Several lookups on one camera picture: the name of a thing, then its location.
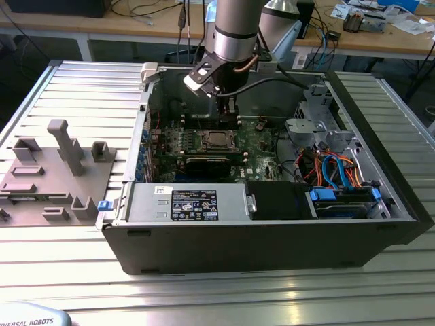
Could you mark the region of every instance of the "warning label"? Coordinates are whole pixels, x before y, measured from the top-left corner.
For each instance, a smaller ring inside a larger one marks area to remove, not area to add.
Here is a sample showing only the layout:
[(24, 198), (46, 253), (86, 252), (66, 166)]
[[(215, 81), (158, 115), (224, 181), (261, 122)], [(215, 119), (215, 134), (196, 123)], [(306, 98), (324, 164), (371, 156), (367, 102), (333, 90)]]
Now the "warning label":
[(217, 221), (218, 198), (215, 190), (173, 190), (173, 221)]

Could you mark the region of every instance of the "blue cable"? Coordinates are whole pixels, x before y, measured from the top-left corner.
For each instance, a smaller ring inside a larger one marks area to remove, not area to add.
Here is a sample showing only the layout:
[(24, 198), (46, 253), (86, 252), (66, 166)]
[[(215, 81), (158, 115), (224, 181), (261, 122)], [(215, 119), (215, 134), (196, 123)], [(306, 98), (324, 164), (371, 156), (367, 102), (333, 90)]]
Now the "blue cable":
[(343, 183), (343, 185), (345, 187), (350, 187), (352, 188), (349, 180), (347, 180), (346, 175), (345, 175), (345, 169), (343, 168), (343, 165), (341, 164), (341, 160), (338, 156), (335, 155), (328, 155), (324, 158), (323, 163), (321, 164), (321, 173), (324, 176), (324, 179), (326, 180), (326, 182), (328, 182), (332, 187), (334, 187), (335, 190), (338, 190), (338, 186), (332, 182), (331, 179), (329, 179), (328, 177), (328, 173), (326, 171), (326, 164), (329, 162), (329, 160), (331, 158), (334, 158), (337, 161), (338, 164), (338, 171), (340, 171), (340, 178), (341, 178), (341, 182)]
[(320, 31), (321, 38), (323, 39), (323, 43), (324, 43), (324, 53), (321, 54), (321, 58), (320, 58), (319, 64), (315, 68), (315, 70), (319, 70), (319, 68), (323, 65), (324, 59), (325, 59), (325, 54), (326, 54), (326, 36), (325, 36), (325, 33), (323, 32), (323, 30), (321, 28), (316, 27), (316, 29), (318, 31)]

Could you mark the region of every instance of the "wooden table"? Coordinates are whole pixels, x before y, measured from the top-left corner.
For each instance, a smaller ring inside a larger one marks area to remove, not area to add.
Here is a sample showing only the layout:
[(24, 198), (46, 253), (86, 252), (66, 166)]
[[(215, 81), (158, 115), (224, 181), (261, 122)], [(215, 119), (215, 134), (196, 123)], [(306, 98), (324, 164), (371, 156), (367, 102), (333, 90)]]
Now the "wooden table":
[[(146, 4), (151, 0), (130, 0), (133, 7)], [(411, 35), (391, 25), (385, 33), (360, 32), (357, 34), (343, 31), (342, 20), (329, 17), (332, 7), (338, 0), (317, 0), (318, 9), (322, 20), (329, 29), (341, 33), (337, 54), (352, 56), (368, 56), (380, 58), (403, 58), (423, 60), (433, 44), (432, 34)], [(118, 16), (107, 11), (103, 18), (84, 18), (75, 16), (60, 16), (47, 14), (16, 14), (0, 0), (3, 8), (10, 17), (29, 36), (72, 38), (77, 41), (83, 60), (92, 61), (92, 48), (90, 40), (128, 41), (138, 43), (177, 43), (177, 21), (180, 7), (159, 12), (152, 15), (152, 26), (137, 21), (130, 17)], [(172, 0), (162, 0), (158, 5), (138, 9), (137, 12), (145, 13), (173, 5)], [(121, 0), (116, 5), (116, 10), (128, 14), (126, 0)], [(435, 16), (435, 10), (420, 6), (417, 15)], [(200, 5), (191, 5), (191, 44), (196, 45), (202, 36), (202, 14)], [(0, 12), (0, 34), (19, 35), (20, 32)], [(181, 44), (186, 44), (186, 33), (183, 34)], [(295, 63), (303, 62), (308, 54), (315, 52), (320, 46), (320, 40), (315, 34), (315, 29), (310, 28), (305, 39), (299, 39), (293, 51), (298, 52)]]

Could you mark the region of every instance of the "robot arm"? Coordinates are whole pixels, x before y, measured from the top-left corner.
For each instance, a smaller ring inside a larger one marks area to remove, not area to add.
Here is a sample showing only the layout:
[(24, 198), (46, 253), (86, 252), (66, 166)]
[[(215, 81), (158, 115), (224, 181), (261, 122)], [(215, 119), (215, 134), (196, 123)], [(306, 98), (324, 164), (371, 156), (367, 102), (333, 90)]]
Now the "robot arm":
[(184, 79), (196, 92), (234, 92), (247, 82), (258, 25), (267, 0), (219, 0), (215, 23), (214, 52), (206, 56)]

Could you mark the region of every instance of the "blue latch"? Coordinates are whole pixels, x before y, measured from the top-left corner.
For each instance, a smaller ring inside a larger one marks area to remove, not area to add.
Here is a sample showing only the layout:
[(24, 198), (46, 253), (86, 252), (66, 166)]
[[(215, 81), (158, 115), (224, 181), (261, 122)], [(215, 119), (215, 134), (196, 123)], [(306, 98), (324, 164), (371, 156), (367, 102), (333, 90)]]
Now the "blue latch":
[(314, 202), (316, 200), (336, 200), (334, 190), (328, 188), (314, 188), (310, 191), (310, 197)]
[(114, 202), (109, 200), (100, 200), (97, 206), (98, 212), (109, 212), (114, 209)]
[(372, 194), (373, 194), (373, 197), (375, 197), (375, 200), (377, 202), (381, 200), (381, 193), (379, 192), (378, 189), (376, 189), (376, 188), (372, 189)]

